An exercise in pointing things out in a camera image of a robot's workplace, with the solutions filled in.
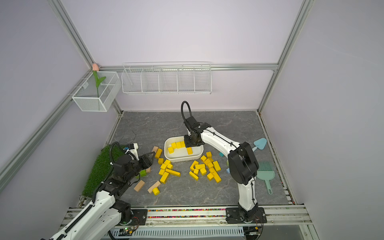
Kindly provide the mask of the green wedge block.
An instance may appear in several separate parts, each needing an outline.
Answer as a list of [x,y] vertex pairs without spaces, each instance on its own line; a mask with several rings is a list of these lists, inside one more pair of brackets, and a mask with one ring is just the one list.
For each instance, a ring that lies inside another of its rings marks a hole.
[[141,177],[144,177],[144,176],[146,176],[147,175],[147,171],[146,170],[142,170],[142,171],[140,171],[140,176]]

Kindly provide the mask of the white plastic bin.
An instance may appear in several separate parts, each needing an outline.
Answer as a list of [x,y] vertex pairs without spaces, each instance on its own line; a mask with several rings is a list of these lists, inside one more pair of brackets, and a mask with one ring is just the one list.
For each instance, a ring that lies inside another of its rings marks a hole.
[[198,160],[204,153],[204,147],[199,146],[199,147],[192,147],[193,154],[188,155],[187,148],[180,148],[180,149],[174,149],[174,153],[170,154],[168,152],[168,148],[172,147],[172,143],[177,143],[177,142],[183,142],[184,137],[179,136],[179,137],[171,137],[168,138],[165,143],[164,143],[164,155],[167,160],[170,160],[171,162],[183,162],[183,161],[191,161],[191,160]]

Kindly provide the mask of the teal toy shovel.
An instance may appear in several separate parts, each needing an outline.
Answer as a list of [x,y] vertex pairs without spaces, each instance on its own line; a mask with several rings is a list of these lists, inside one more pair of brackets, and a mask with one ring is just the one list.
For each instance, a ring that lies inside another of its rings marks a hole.
[[252,148],[252,151],[256,151],[256,150],[263,150],[265,148],[265,146],[267,145],[267,139],[265,138],[261,138],[261,139],[258,139],[256,141],[254,141],[254,147]]

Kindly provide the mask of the yellow block right pile left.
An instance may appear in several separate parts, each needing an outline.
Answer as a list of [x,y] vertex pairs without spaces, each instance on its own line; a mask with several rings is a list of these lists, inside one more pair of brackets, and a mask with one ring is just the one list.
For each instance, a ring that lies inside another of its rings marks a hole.
[[198,181],[198,180],[199,180],[198,175],[196,175],[194,172],[189,172],[189,175],[190,175],[195,181]]

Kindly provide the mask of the natural wood long block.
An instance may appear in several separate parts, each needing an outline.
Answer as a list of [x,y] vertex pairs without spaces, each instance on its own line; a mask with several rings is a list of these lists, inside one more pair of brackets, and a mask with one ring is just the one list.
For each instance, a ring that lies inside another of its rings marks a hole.
[[151,194],[155,188],[158,188],[161,185],[161,182],[156,181],[149,189],[148,192]]

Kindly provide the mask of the natural wood block lower left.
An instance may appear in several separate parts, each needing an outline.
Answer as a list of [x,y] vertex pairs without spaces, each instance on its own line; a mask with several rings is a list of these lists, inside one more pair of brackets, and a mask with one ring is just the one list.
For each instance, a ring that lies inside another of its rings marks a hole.
[[135,190],[136,192],[139,192],[139,191],[143,188],[144,185],[145,185],[145,182],[144,182],[143,180],[140,180],[140,181],[136,184],[136,186],[134,187],[134,190]]

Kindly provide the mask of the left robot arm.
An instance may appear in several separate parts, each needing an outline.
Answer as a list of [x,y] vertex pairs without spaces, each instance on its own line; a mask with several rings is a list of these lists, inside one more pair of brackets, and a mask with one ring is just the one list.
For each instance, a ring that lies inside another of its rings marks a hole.
[[155,152],[136,156],[128,151],[111,163],[108,177],[98,185],[89,204],[51,239],[100,240],[118,224],[133,225],[132,231],[136,231],[147,215],[137,217],[131,204],[120,198],[140,171],[152,166],[154,158]]

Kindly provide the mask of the artificial pink tulip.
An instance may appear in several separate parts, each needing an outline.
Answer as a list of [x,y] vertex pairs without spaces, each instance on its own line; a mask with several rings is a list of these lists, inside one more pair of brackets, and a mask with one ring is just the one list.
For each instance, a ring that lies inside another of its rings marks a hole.
[[98,72],[100,71],[100,68],[99,68],[99,66],[96,63],[92,64],[92,70],[93,70],[93,76],[95,78],[95,86],[96,86],[96,89],[97,89],[97,97],[99,98],[100,97],[99,86],[106,79],[106,77],[99,78]]

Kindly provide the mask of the yellow rectangular block left pile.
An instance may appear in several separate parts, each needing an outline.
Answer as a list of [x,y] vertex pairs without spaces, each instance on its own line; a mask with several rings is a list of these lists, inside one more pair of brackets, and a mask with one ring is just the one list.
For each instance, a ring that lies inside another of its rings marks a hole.
[[162,175],[161,179],[160,179],[160,183],[161,183],[161,184],[165,184],[165,183],[167,182],[167,179],[168,179],[169,175],[170,175],[170,174],[169,174],[168,172],[165,172],[165,173]]

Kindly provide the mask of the natural wood block upper left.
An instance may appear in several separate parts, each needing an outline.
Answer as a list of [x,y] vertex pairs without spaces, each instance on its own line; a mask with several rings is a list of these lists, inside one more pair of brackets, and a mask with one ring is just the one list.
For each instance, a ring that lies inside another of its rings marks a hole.
[[153,149],[152,149],[152,152],[156,153],[158,151],[159,147],[157,146],[154,146]]

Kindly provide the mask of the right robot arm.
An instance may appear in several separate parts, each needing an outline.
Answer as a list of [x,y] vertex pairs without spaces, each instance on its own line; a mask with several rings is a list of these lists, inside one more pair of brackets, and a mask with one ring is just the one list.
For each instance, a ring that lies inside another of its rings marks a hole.
[[192,116],[183,118],[188,134],[184,136],[186,147],[208,144],[227,156],[232,178],[238,183],[239,216],[235,219],[251,222],[259,209],[255,193],[255,180],[259,163],[249,143],[233,141],[217,132],[211,125],[200,123]]

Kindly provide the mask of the teal toy rake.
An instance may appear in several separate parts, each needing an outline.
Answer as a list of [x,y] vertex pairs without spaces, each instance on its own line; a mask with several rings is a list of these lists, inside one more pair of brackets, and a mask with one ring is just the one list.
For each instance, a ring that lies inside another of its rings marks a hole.
[[273,194],[270,181],[275,178],[275,171],[271,162],[259,162],[257,178],[264,181],[269,195]]

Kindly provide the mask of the long yellow block right diagonal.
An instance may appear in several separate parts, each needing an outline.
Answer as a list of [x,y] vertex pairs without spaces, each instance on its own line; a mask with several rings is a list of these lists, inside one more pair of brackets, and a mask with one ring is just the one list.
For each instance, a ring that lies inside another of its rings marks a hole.
[[210,171],[210,173],[209,173],[210,180],[214,179],[217,183],[222,181],[219,174],[217,173],[217,171],[214,168],[210,168],[209,171]]

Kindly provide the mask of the white mesh wall basket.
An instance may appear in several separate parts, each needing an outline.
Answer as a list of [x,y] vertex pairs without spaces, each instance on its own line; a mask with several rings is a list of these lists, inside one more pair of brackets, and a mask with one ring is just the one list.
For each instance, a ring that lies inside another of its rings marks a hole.
[[98,76],[106,77],[99,86],[99,98],[93,73],[72,96],[73,101],[83,112],[107,112],[122,87],[122,81],[116,72],[98,72]]

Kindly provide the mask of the green artificial grass mat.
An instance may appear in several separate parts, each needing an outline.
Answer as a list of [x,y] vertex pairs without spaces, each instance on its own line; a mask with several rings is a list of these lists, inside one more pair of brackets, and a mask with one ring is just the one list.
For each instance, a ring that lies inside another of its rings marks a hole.
[[85,197],[92,197],[98,185],[106,179],[112,169],[110,159],[110,149],[112,148],[112,157],[114,162],[123,155],[120,147],[117,144],[105,146],[96,158],[94,166],[89,174],[88,180],[82,192]]

